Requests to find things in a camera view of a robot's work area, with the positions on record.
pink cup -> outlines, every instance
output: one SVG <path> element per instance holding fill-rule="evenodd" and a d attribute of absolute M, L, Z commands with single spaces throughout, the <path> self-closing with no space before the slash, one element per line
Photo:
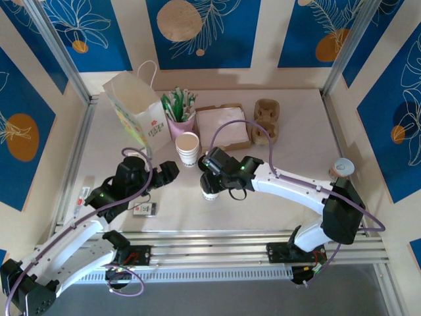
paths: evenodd
<path fill-rule="evenodd" d="M 177 138 L 178 135 L 183 134 L 184 132 L 192 132 L 193 126 L 195 124 L 195 116 L 189 118 L 185 122 L 174 122 L 167 118 L 168 126 L 170 127 L 171 137 L 173 140 Z"/>

label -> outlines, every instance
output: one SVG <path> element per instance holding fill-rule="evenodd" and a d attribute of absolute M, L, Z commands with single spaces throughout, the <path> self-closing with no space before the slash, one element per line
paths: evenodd
<path fill-rule="evenodd" d="M 157 214 L 156 203 L 134 203 L 133 215 L 155 216 Z"/>
<path fill-rule="evenodd" d="M 89 195 L 90 190 L 91 188 L 89 186 L 83 186 L 82 189 L 80 190 L 80 194 L 76 202 L 76 207 L 74 208 L 74 211 L 73 211 L 73 216 L 77 217 L 79 215 L 80 209 L 82 208 L 82 204 L 84 203 L 85 199 Z"/>

floor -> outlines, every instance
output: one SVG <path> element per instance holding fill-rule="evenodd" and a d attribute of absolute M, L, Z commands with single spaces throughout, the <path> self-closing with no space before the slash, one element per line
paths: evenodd
<path fill-rule="evenodd" d="M 139 284 L 123 291 L 135 292 Z M 45 316 L 386 316 L 370 265 L 328 267 L 308 288 L 289 280 L 147 283 L 142 297 L 111 294 L 105 284 L 73 285 Z"/>

metal frame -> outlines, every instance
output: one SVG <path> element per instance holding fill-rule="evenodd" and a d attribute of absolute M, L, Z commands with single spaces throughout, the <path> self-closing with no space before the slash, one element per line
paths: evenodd
<path fill-rule="evenodd" d="M 74 183 L 76 181 L 80 161 L 82 160 L 87 135 L 89 134 L 89 129 L 91 128 L 93 114 L 95 113 L 97 103 L 98 95 L 94 95 L 91 101 L 89 102 L 89 106 L 86 109 L 84 113 L 84 118 L 82 120 L 82 123 L 80 124 L 79 132 L 76 136 L 76 141 L 74 143 L 72 154 L 69 159 L 66 175 L 64 176 L 64 183 L 62 185 L 61 190 L 62 194 L 60 195 L 57 201 L 57 206 L 53 213 L 53 223 L 50 227 L 49 237 L 53 235 L 57 225 L 63 225 L 64 223 L 66 211 L 70 203 L 70 198 L 72 197 Z"/>
<path fill-rule="evenodd" d="M 360 13 L 355 18 L 351 31 L 349 32 L 349 35 L 347 36 L 345 43 L 342 45 L 342 48 L 332 66 L 332 71 L 322 88 L 322 99 L 325 99 L 326 96 L 333 90 L 337 80 L 342 75 L 343 70 L 347 66 L 349 59 L 360 43 L 361 38 L 363 37 L 381 2 L 382 0 L 365 1 L 365 4 L 362 6 Z"/>
<path fill-rule="evenodd" d="M 74 88 L 80 98 L 85 101 L 88 106 L 91 96 L 84 84 L 84 81 L 80 78 L 78 69 L 74 64 L 72 58 L 68 54 L 66 47 L 64 46 L 60 36 L 55 30 L 49 17 L 45 13 L 42 4 L 38 0 L 23 0 L 25 9 L 28 12 L 30 18 L 34 21 L 37 29 L 41 36 L 47 43 L 54 57 L 59 62 L 64 73 L 68 79 L 73 83 Z"/>
<path fill-rule="evenodd" d="M 287 242 L 291 230 L 281 231 L 197 231 L 197 232 L 122 232 L 132 245 L 150 245 L 150 266 L 158 268 L 228 268 L 273 267 L 266 244 Z M 92 246 L 95 235 L 82 248 Z M 336 243 L 325 245 L 329 257 Z M 354 244 L 343 245 L 332 264 L 389 263 L 380 237 L 358 233 Z M 276 264 L 279 267 L 302 266 L 303 263 Z"/>
<path fill-rule="evenodd" d="M 367 1 L 363 6 L 322 89 L 326 113 L 341 154 L 342 150 L 335 132 L 335 124 L 332 122 L 332 116 L 325 100 L 349 62 L 381 1 Z M 77 93 L 88 105 L 66 172 L 63 193 L 55 210 L 54 222 L 50 231 L 51 236 L 55 231 L 60 230 L 60 225 L 64 222 L 97 97 L 89 95 L 73 60 L 39 1 L 23 0 L 23 2 L 30 18 L 73 83 Z M 134 245 L 153 246 L 151 266 L 134 267 L 146 282 L 285 279 L 291 278 L 291 266 L 294 266 L 294 264 L 271 265 L 266 255 L 266 244 L 268 242 L 286 242 L 291 235 L 291 231 L 288 230 L 272 232 L 125 232 L 123 235 Z M 84 244 L 83 248 L 88 247 L 100 237 L 100 234 L 95 235 L 92 240 Z M 334 243 L 326 244 L 327 254 L 331 255 L 334 248 Z M 353 245 L 342 246 L 332 264 L 373 264 L 389 314 L 398 316 L 408 314 L 399 288 L 395 286 L 395 279 L 389 268 L 389 258 L 380 237 L 359 233 Z M 103 275 L 103 269 L 99 269 L 85 276 L 79 282 L 103 282 Z"/>

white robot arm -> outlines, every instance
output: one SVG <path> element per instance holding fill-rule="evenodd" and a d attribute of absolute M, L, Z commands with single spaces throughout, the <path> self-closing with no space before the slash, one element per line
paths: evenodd
<path fill-rule="evenodd" d="M 153 169 L 148 189 L 171 183 L 178 175 L 174 162 L 161 165 L 162 172 Z M 343 203 L 328 192 L 339 194 L 364 207 L 351 183 L 339 179 L 336 183 L 304 178 L 288 172 L 274 170 L 268 163 L 253 157 L 238 162 L 219 148 L 214 148 L 203 159 L 200 179 L 207 194 L 223 190 L 243 190 L 275 194 L 305 205 L 319 214 L 307 226 L 298 226 L 285 245 L 270 244 L 269 256 L 276 262 L 309 262 L 309 254 L 329 241 L 352 244 L 357 233 L 362 213 Z M 128 202 L 106 208 L 139 191 L 146 181 L 145 163 L 138 157 L 126 157 L 119 164 L 116 176 L 106 179 L 103 185 L 86 199 L 86 204 L 103 211 L 91 217 L 73 218 L 62 230 L 52 236 L 44 245 L 20 262 L 12 259 L 0 268 L 3 293 L 12 295 L 12 302 L 26 315 L 43 315 L 64 290 L 92 270 L 113 262 L 117 265 L 139 265 L 137 260 L 148 264 L 151 249 L 131 246 L 121 234 L 111 231 L 88 249 L 79 248 L 94 234 L 107 231 L 109 223 L 121 212 L 127 210 Z M 310 190 L 308 183 L 315 190 Z"/>
<path fill-rule="evenodd" d="M 217 147 L 203 158 L 201 169 L 205 194 L 228 190 L 233 197 L 232 190 L 243 190 L 247 197 L 247 190 L 265 192 L 305 205 L 319 214 L 312 223 L 295 229 L 288 249 L 281 255 L 285 262 L 297 262 L 300 253 L 305 258 L 306 253 L 332 240 L 340 244 L 354 241 L 363 216 L 354 206 L 362 210 L 365 206 L 346 179 L 340 178 L 335 183 L 309 179 L 249 156 L 239 162 Z"/>

